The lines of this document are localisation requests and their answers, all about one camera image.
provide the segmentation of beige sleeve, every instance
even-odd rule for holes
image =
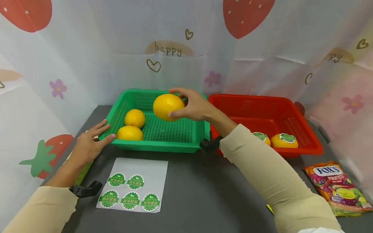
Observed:
[[[77,201],[69,188],[39,187],[3,233],[60,233]]]
[[[238,125],[222,139],[220,149],[272,207],[279,233],[319,227],[341,230],[326,200],[314,194],[285,159],[245,126]]]

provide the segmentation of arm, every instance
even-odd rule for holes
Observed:
[[[255,137],[243,125],[237,125],[197,92],[185,88],[170,89],[188,98],[185,108],[171,117],[205,120],[223,137],[220,149],[234,163],[275,213],[280,233],[324,227],[341,230],[328,203],[312,193],[294,169],[271,147]]]
[[[74,185],[84,166],[94,160],[104,146],[115,138],[115,135],[109,135],[102,141],[94,139],[110,127],[105,124],[106,120],[103,120],[78,137],[69,160],[57,170],[45,186],[35,191],[3,233],[62,231],[65,223],[75,212],[78,201],[78,197],[69,190],[69,187]]]

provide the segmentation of table surface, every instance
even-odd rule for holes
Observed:
[[[111,106],[98,106],[78,135],[106,118],[110,109]],[[288,162],[316,193],[302,168],[336,160],[336,157],[317,128],[312,124],[311,127],[324,146],[324,154],[301,155]],[[45,182],[70,154],[75,140]],[[62,232],[277,232],[273,215],[266,208],[264,199],[234,165],[216,152],[181,154],[122,151],[108,145],[94,161],[82,185],[88,186],[94,180],[104,184],[117,157],[169,161],[161,212],[148,214],[98,209],[99,192],[95,197],[79,199],[76,212]],[[373,229],[373,212],[360,217],[338,218],[338,221],[346,233],[370,232]]]

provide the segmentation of sticker sheet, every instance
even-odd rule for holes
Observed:
[[[168,161],[117,158],[97,208],[158,213]]]

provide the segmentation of red strawberry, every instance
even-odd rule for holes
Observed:
[[[26,32],[45,28],[52,18],[51,0],[0,0],[0,13]]]
[[[45,179],[73,139],[73,136],[63,134],[46,142],[40,140],[35,157],[31,160],[21,161],[19,164],[31,165],[31,175]]]
[[[223,0],[225,26],[240,39],[263,22],[274,4],[275,0]]]

